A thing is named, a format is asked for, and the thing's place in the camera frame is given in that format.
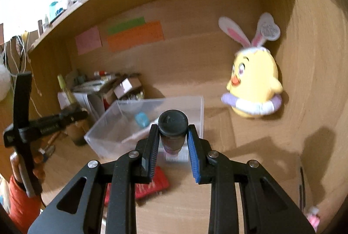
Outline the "person's left hand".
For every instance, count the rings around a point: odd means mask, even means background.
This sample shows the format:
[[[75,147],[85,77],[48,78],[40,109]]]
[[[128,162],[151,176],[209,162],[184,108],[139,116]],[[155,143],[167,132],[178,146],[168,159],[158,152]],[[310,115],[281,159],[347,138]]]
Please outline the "person's left hand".
[[[43,155],[39,151],[42,140],[12,146],[10,156],[15,180],[23,185],[23,190],[29,197],[42,193],[42,183],[45,179]]]

